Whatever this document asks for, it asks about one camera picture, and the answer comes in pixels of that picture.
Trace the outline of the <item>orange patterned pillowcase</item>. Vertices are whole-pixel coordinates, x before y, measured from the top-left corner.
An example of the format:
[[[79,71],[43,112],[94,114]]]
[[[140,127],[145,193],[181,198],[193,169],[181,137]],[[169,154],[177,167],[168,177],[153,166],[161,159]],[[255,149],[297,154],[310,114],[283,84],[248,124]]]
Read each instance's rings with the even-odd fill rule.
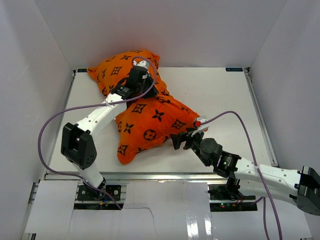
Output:
[[[140,62],[143,59],[152,63],[148,70],[156,79],[158,95],[128,103],[128,108],[115,118],[119,132],[117,158],[123,165],[132,162],[137,154],[162,145],[171,134],[192,128],[199,117],[169,93],[158,72],[160,57],[147,49],[113,55],[98,66],[89,67],[87,72],[101,93],[107,96],[120,80],[128,77],[132,61]]]

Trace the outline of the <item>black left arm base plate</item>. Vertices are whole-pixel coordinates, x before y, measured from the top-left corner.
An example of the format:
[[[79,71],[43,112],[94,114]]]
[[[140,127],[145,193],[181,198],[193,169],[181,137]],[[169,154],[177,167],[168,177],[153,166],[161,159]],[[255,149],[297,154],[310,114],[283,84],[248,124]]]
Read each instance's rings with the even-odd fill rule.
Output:
[[[106,185],[106,193],[111,195],[115,201],[121,199],[122,187],[121,185]],[[78,201],[108,201],[111,200],[110,197],[100,191],[89,188],[87,185],[83,184],[78,187],[78,193],[76,199]]]

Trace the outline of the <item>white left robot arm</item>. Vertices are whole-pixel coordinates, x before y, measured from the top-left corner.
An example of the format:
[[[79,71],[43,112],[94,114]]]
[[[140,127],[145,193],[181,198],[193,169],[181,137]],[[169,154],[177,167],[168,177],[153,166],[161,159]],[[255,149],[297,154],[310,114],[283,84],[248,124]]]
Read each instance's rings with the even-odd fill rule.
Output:
[[[75,124],[66,123],[62,129],[61,154],[76,167],[80,178],[89,187],[88,193],[96,200],[105,196],[106,180],[95,164],[95,139],[111,121],[127,110],[128,102],[158,94],[149,66],[145,60],[136,63],[128,77],[110,91],[102,106]]]

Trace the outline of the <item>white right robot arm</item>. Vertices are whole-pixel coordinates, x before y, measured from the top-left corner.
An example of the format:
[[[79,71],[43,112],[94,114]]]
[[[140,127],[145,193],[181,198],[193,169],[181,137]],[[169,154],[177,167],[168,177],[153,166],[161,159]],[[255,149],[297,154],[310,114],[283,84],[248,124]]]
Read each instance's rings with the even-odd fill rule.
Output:
[[[314,216],[320,214],[320,175],[312,168],[283,169],[253,161],[223,150],[214,138],[205,138],[204,131],[189,128],[186,132],[171,134],[175,150],[184,144],[206,167],[226,178],[224,197],[233,200],[243,196],[266,197],[295,205]]]

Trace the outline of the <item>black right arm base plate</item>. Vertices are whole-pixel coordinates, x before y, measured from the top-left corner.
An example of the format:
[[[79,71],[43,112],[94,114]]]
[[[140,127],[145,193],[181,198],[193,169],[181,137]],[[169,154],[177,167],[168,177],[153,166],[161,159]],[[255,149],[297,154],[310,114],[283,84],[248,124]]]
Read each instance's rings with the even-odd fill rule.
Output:
[[[256,199],[253,195],[243,195],[236,188],[227,189],[225,184],[209,184],[207,192],[210,200],[216,201],[232,201],[238,204]]]

